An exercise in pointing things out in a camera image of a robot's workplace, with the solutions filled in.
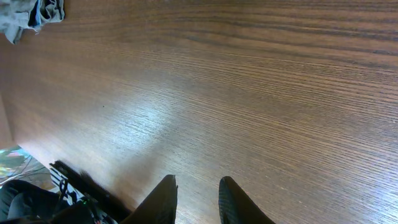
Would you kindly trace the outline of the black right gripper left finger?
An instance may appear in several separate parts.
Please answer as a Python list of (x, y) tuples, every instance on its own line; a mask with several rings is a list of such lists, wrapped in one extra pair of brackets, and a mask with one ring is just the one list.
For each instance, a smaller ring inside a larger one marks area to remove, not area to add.
[(174, 175), (166, 175), (120, 224), (174, 224), (177, 211), (178, 186)]

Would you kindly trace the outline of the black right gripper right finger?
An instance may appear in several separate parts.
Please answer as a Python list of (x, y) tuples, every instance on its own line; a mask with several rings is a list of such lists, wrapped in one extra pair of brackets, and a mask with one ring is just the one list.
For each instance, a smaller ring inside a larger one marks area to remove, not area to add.
[(222, 224), (275, 224), (230, 176), (220, 180), (218, 206)]

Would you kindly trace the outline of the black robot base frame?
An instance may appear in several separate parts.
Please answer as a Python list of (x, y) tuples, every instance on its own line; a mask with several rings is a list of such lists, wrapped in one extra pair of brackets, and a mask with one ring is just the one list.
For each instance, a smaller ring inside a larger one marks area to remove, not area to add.
[(87, 174), (56, 161), (50, 175), (58, 193), (24, 180), (1, 187), (1, 223), (121, 223), (132, 211)]

